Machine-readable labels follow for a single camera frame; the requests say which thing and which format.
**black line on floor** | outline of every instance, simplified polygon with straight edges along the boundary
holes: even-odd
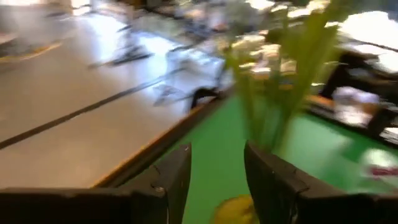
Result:
[[[145,88],[149,88],[151,86],[154,86],[154,85],[160,83],[163,80],[164,80],[163,76],[158,77],[158,78],[156,78],[156,79],[154,79],[152,81],[140,84],[140,85],[138,85],[136,87],[133,87],[133,88],[130,88],[128,90],[124,90],[124,91],[122,91],[120,93],[117,93],[117,94],[115,94],[113,96],[110,96],[110,97],[105,98],[105,99],[103,99],[101,101],[93,103],[92,105],[86,106],[86,107],[84,107],[84,108],[82,108],[80,110],[72,112],[72,113],[70,113],[70,114],[68,114],[66,116],[62,116],[61,118],[55,119],[53,121],[50,121],[50,122],[45,123],[43,125],[40,125],[40,126],[38,126],[36,128],[33,128],[33,129],[30,129],[30,130],[28,130],[26,132],[20,133],[20,134],[14,136],[14,137],[11,137],[9,139],[1,141],[0,142],[0,150],[4,149],[5,147],[11,146],[11,145],[13,145],[15,143],[18,143],[20,141],[23,141],[23,140],[25,140],[27,138],[30,138],[30,137],[32,137],[32,136],[34,136],[36,134],[39,134],[39,133],[41,133],[43,131],[46,131],[46,130],[48,130],[50,128],[54,128],[54,127],[56,127],[56,126],[58,126],[58,125],[60,125],[62,123],[65,123],[65,122],[69,121],[70,119],[75,118],[75,117],[77,117],[77,116],[79,116],[79,115],[81,115],[83,113],[87,113],[87,112],[93,111],[93,110],[95,110],[95,109],[97,109],[97,108],[99,108],[101,106],[104,106],[104,105],[106,105],[106,104],[108,104],[108,103],[110,103],[112,101],[118,100],[118,99],[120,99],[120,98],[122,98],[124,96],[130,95],[130,94],[136,93],[138,91],[141,91],[141,90],[143,90]]]

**tile floor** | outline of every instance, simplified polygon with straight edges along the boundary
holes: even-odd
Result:
[[[123,25],[99,15],[72,24],[74,35],[61,47],[1,70],[0,142],[164,75],[165,53],[175,43],[145,35],[140,41],[155,53],[151,58],[90,69],[112,57]],[[190,72],[177,77],[187,93],[213,84]],[[186,100],[154,106],[154,87],[1,149],[0,187],[90,187],[186,115]]]

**green table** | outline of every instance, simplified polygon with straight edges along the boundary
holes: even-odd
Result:
[[[246,140],[237,97],[228,99],[175,147],[188,142],[192,144],[192,177],[183,222],[209,223],[220,203],[249,194],[243,161]],[[397,154],[372,139],[309,114],[294,121],[287,148],[280,157],[348,193],[364,187],[360,175],[364,154],[380,150]],[[396,184],[373,182],[370,188],[388,192],[391,185]]]

